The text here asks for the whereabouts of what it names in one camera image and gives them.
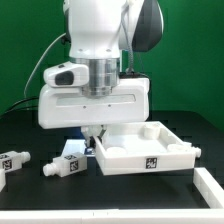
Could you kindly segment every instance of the green wall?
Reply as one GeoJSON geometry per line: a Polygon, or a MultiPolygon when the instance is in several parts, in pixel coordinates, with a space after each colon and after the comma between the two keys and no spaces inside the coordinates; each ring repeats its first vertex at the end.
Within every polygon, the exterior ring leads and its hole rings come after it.
{"type": "MultiPolygon", "coordinates": [[[[135,57],[135,70],[144,70],[152,79],[153,109],[195,111],[224,130],[224,1],[159,2],[165,20],[163,39],[149,53],[141,54],[143,69],[135,57]]],[[[23,97],[36,62],[64,32],[64,19],[63,0],[0,0],[0,3],[0,112],[3,112],[23,97]]],[[[44,69],[66,60],[68,47],[57,44],[38,70],[29,95],[39,94],[44,69]]]]}

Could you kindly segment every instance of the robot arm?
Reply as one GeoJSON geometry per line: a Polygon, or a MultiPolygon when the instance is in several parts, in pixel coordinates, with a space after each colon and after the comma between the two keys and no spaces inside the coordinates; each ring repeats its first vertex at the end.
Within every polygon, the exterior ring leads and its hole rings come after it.
{"type": "Polygon", "coordinates": [[[120,50],[148,51],[160,40],[163,20],[157,0],[66,0],[64,13],[70,62],[44,72],[40,125],[145,121],[149,80],[119,78],[120,50]]]}

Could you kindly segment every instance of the white plastic box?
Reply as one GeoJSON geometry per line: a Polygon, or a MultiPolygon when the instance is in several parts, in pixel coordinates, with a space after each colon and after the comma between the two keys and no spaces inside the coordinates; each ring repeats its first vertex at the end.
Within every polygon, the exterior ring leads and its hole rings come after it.
{"type": "Polygon", "coordinates": [[[108,125],[102,142],[94,139],[104,175],[190,169],[201,155],[160,122],[108,125]]]}

